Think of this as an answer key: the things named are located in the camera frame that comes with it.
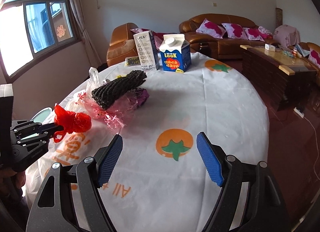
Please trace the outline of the person's left hand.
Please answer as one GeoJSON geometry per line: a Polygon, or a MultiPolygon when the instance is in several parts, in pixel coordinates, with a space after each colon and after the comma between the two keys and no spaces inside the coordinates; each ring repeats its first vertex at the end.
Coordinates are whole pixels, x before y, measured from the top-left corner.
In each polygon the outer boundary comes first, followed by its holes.
{"type": "Polygon", "coordinates": [[[25,171],[15,172],[11,168],[4,168],[0,173],[1,178],[1,196],[7,197],[11,193],[11,185],[14,189],[22,190],[26,182],[25,171]]]}

